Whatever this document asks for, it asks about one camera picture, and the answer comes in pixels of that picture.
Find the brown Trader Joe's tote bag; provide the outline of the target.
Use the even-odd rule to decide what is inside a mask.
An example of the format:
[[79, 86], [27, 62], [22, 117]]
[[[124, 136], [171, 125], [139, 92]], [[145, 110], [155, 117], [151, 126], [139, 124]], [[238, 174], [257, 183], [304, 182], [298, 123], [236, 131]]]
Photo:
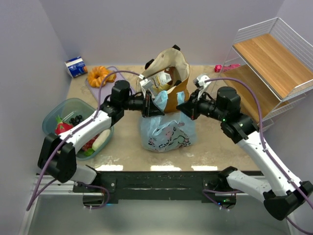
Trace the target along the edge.
[[184, 95], [183, 101], [189, 98], [187, 89], [190, 66], [177, 45], [162, 51], [156, 59], [145, 65], [141, 79], [137, 81], [137, 88], [150, 91], [157, 97], [162, 91], [167, 95], [165, 113], [177, 112], [178, 93]]

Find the light blue plastic bag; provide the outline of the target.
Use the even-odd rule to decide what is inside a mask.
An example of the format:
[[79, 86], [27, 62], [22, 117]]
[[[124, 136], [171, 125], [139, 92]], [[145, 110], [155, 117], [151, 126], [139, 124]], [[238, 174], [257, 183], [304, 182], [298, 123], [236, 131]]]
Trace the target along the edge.
[[180, 111], [141, 117], [139, 130], [142, 147], [157, 153], [191, 146], [197, 141], [195, 122]]

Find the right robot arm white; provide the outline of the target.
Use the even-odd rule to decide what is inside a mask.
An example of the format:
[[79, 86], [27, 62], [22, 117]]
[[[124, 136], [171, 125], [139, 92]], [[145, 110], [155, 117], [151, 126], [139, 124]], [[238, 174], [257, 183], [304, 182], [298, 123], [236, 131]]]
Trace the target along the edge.
[[214, 101], [206, 99], [204, 94], [199, 97], [199, 92], [193, 92], [177, 109], [192, 120], [204, 115], [220, 121], [223, 133], [250, 156], [267, 179], [264, 183], [230, 166], [219, 173], [218, 186], [254, 197], [277, 220], [287, 218], [312, 194], [312, 183], [301, 181], [290, 172], [261, 138], [254, 120], [241, 113], [241, 98], [234, 88], [218, 89]]

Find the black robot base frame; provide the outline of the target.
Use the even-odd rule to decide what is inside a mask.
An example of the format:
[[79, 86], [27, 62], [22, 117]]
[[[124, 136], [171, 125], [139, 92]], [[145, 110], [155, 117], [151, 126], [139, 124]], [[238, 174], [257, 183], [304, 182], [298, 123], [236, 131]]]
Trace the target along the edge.
[[77, 183], [86, 206], [121, 200], [201, 201], [231, 209], [238, 193], [223, 184], [217, 171], [101, 171], [91, 186]]

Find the brown white chips bag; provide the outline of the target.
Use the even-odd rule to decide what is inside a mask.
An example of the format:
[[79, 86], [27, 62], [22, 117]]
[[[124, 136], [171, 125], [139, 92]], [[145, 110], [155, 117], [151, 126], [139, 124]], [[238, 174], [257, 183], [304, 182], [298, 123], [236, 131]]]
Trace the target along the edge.
[[148, 78], [151, 79], [153, 83], [153, 88], [151, 92], [153, 97], [156, 97], [161, 91], [167, 91], [169, 93], [172, 88], [181, 83], [181, 80], [179, 78], [174, 78], [174, 71], [174, 67], [169, 67]]

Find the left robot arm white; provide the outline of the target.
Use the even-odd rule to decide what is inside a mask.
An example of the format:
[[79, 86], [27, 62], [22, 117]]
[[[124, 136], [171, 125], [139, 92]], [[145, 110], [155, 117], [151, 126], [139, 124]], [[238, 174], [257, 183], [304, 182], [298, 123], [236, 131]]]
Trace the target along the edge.
[[109, 99], [88, 118], [64, 133], [45, 137], [38, 160], [40, 175], [47, 173], [60, 183], [76, 181], [92, 184], [97, 177], [97, 171], [90, 166], [78, 165], [76, 155], [91, 138], [121, 120], [125, 110], [140, 111], [143, 117], [164, 115], [149, 91], [141, 95], [131, 95], [129, 82], [119, 80], [112, 87]]

